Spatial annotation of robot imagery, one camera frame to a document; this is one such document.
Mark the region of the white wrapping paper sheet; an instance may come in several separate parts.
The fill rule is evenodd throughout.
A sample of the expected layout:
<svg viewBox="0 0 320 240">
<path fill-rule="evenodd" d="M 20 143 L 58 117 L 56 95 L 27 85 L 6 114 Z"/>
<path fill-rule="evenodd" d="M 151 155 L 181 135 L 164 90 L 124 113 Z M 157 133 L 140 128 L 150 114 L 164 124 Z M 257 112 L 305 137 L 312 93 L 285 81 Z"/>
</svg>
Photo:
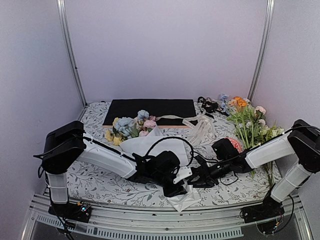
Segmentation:
<svg viewBox="0 0 320 240">
<path fill-rule="evenodd" d="M 178 212 L 200 201 L 200 195 L 187 184 L 193 171 L 180 136 L 165 137 L 156 126 L 146 136 L 123 141 L 120 148 L 136 159 L 136 173 L 129 181 L 161 186 L 163 195 Z"/>
</svg>

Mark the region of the cream printed ribbon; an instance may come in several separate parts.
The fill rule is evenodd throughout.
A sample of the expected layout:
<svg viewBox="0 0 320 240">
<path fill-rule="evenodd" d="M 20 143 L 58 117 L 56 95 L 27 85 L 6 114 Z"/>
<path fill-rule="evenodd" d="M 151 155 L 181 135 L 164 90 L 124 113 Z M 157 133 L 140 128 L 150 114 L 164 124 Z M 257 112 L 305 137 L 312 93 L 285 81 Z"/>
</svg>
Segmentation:
<svg viewBox="0 0 320 240">
<path fill-rule="evenodd" d="M 156 117 L 155 120 L 159 121 L 160 119 L 180 119 L 182 123 L 191 128 L 191 132 L 189 137 L 187 138 L 188 142 L 192 146 L 197 146 L 201 143 L 202 139 L 208 133 L 215 133 L 215 129 L 211 121 L 209 120 L 209 116 L 207 116 L 206 110 L 203 110 L 200 115 L 194 117 L 180 117 L 176 115 L 163 115 Z"/>
</svg>

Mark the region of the bouquet of fake flowers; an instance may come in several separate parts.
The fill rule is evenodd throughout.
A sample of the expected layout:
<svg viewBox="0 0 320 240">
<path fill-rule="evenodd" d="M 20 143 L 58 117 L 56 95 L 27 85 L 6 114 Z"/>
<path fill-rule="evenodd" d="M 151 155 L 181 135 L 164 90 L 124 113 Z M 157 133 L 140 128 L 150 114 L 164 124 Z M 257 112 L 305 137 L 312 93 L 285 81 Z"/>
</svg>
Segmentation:
<svg viewBox="0 0 320 240">
<path fill-rule="evenodd" d="M 138 111 L 135 118 L 116 117 L 112 121 L 111 128 L 105 131 L 104 137 L 114 146 L 119 146 L 132 138 L 146 137 L 156 128 L 156 119 L 144 109 Z"/>
</svg>

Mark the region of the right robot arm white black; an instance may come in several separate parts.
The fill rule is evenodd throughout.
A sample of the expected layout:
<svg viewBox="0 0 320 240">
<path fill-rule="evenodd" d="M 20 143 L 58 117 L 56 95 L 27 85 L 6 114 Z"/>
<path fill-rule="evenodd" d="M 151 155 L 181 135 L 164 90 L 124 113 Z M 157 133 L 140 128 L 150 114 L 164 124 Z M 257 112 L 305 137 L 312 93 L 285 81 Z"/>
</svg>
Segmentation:
<svg viewBox="0 0 320 240">
<path fill-rule="evenodd" d="M 188 184 L 195 188 L 211 188 L 230 172 L 248 173 L 260 166 L 295 155 L 296 163 L 275 183 L 259 206 L 262 218 L 269 218 L 278 210 L 278 204 L 302 185 L 312 174 L 320 171 L 320 129 L 298 119 L 292 128 L 256 147 L 239 152 L 228 138 L 212 145 L 218 163 L 208 166 L 201 156 L 199 167 L 192 169 Z"/>
</svg>

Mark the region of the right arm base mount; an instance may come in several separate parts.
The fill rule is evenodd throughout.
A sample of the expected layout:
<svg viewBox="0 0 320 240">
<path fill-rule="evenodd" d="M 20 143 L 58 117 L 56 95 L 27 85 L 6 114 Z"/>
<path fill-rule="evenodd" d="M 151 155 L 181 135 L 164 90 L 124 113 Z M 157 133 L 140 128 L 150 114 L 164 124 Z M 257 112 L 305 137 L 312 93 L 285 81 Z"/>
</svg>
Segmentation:
<svg viewBox="0 0 320 240">
<path fill-rule="evenodd" d="M 275 201 L 270 196 L 266 196 L 261 204 L 243 207 L 239 216 L 245 223 L 252 223 L 270 218 L 279 217 L 279 220 L 264 222 L 258 224 L 258 230 L 264 235 L 272 235 L 278 229 L 285 210 L 281 202 Z"/>
</svg>

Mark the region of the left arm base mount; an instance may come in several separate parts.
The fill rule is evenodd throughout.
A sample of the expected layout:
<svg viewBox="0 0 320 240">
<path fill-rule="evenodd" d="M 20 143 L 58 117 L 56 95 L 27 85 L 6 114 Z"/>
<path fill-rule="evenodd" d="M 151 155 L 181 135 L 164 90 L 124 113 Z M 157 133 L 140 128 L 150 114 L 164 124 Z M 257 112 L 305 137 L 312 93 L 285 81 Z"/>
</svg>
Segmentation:
<svg viewBox="0 0 320 240">
<path fill-rule="evenodd" d="M 87 202 L 67 202 L 65 204 L 51 203 L 48 213 L 67 220 L 88 223 L 92 214 L 91 205 Z"/>
</svg>

